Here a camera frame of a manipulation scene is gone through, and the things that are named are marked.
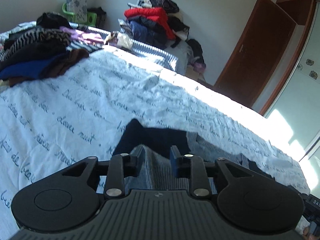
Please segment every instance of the white bed sheet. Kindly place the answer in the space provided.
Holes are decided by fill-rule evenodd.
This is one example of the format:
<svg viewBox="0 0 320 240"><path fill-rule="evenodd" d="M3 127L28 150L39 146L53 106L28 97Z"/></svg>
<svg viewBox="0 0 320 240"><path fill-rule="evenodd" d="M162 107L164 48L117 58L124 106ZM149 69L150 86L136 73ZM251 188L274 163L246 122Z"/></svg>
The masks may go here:
<svg viewBox="0 0 320 240"><path fill-rule="evenodd" d="M89 155L110 159L132 118L148 127L196 131L225 151L244 154L278 182L309 194L299 164L270 143L266 119L113 47L91 54L64 76L1 92L0 112L1 240L18 230L10 205L20 189Z"/></svg>

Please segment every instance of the green plastic chair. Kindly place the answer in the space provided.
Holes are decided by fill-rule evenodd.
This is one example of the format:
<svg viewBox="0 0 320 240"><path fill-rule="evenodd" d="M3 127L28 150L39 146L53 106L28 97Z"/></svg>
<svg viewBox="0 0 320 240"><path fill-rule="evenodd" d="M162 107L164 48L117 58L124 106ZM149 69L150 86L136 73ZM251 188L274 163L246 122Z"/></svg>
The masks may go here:
<svg viewBox="0 0 320 240"><path fill-rule="evenodd" d="M72 23L77 23L75 22L76 20L76 14L73 12L68 12L67 11L67 3L64 3L62 5L62 11L66 15L66 18L69 22ZM81 23L90 27L95 27L96 26L96 21L97 21L97 14L93 12L88 12L88 21L86 23Z"/></svg>

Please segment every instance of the red puffy garment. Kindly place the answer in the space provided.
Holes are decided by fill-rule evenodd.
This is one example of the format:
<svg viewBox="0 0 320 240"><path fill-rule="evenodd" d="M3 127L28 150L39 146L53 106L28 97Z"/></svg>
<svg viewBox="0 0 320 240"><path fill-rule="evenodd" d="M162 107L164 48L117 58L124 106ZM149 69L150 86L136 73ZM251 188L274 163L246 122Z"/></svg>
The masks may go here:
<svg viewBox="0 0 320 240"><path fill-rule="evenodd" d="M165 10L161 7L155 8L134 8L128 9L124 12L124 16L127 18L135 17L135 16L143 16L151 21L159 23L166 31L167 38L169 40L174 40L176 36L174 35L173 31L169 27L167 21L168 17L165 13Z"/></svg>

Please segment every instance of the wooden door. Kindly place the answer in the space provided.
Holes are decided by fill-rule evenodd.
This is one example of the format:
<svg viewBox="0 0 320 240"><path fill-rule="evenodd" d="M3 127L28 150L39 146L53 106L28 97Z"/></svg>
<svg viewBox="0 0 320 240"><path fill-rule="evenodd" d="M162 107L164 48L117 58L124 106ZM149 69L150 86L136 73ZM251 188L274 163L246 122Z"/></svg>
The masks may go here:
<svg viewBox="0 0 320 240"><path fill-rule="evenodd" d="M271 0L257 0L214 90L252 107L278 65L295 26Z"/></svg>

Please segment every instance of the brown garment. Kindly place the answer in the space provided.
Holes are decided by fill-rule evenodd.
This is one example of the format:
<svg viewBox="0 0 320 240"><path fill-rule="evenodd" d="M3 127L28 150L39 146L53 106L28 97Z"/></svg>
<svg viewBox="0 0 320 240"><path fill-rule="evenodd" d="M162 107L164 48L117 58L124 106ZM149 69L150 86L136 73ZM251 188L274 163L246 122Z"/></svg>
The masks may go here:
<svg viewBox="0 0 320 240"><path fill-rule="evenodd" d="M66 57L59 57L52 62L43 72L43 78L55 78L63 75L70 67L78 63L81 59L89 57L89 52L86 49L74 49L70 51ZM23 81L33 80L27 77L11 77L9 86L13 87Z"/></svg>

